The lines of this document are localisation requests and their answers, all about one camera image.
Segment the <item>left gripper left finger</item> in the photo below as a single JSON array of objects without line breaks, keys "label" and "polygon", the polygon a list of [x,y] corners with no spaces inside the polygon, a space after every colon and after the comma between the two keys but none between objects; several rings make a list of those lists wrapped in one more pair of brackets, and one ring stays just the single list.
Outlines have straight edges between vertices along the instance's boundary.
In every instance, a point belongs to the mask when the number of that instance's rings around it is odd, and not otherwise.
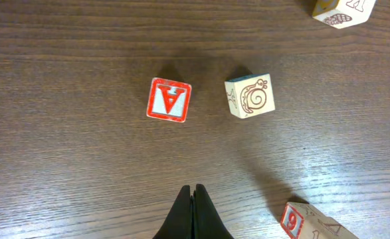
[{"label": "left gripper left finger", "polygon": [[189,185],[184,185],[153,239],[188,239],[191,238],[191,229],[191,190]]}]

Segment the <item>red number 6 block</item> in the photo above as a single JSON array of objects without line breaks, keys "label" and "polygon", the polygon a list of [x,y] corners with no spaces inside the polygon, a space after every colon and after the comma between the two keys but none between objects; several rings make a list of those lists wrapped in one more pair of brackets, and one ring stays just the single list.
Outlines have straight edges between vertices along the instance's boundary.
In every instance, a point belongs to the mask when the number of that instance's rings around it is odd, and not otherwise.
[{"label": "red number 6 block", "polygon": [[319,216],[325,216],[325,214],[311,204],[287,202],[280,219],[280,225],[291,239],[299,239],[307,217]]}]

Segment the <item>number 1 wooden block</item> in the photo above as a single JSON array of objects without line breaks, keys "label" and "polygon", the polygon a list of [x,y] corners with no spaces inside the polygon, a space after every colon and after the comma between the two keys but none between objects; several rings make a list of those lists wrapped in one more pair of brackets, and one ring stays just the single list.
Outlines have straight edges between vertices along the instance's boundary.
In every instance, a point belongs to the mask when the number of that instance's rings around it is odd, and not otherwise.
[{"label": "number 1 wooden block", "polygon": [[308,234],[313,239],[359,239],[332,217],[319,217],[311,221],[312,230]]}]

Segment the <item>red letter A block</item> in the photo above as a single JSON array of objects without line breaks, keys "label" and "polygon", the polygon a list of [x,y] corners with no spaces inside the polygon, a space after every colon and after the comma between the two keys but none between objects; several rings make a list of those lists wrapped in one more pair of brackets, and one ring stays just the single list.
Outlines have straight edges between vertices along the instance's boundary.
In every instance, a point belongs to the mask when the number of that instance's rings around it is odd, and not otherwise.
[{"label": "red letter A block", "polygon": [[184,123],[192,87],[190,84],[155,77],[151,81],[146,116]]}]

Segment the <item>snail picture wooden block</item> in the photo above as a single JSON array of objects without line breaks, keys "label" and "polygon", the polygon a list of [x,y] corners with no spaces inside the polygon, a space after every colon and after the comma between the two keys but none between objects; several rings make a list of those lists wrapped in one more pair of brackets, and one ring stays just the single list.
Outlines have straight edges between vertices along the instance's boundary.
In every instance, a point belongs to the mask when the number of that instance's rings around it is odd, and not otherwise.
[{"label": "snail picture wooden block", "polygon": [[250,74],[225,81],[230,112],[245,119],[274,111],[270,74]]}]

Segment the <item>letter K wooden block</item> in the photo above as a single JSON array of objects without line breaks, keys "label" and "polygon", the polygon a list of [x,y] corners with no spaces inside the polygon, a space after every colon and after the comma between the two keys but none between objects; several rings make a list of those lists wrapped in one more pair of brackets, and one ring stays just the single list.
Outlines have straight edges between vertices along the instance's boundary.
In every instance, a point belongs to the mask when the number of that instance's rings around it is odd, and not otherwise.
[{"label": "letter K wooden block", "polygon": [[376,0],[317,0],[312,18],[343,29],[366,22]]}]

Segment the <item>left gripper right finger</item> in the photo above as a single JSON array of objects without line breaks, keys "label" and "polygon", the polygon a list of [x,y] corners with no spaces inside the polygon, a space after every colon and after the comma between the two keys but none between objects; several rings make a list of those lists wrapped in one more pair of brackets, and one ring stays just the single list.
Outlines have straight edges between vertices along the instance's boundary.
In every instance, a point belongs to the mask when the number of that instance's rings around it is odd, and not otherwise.
[{"label": "left gripper right finger", "polygon": [[233,239],[202,184],[197,184],[193,192],[192,223],[194,239]]}]

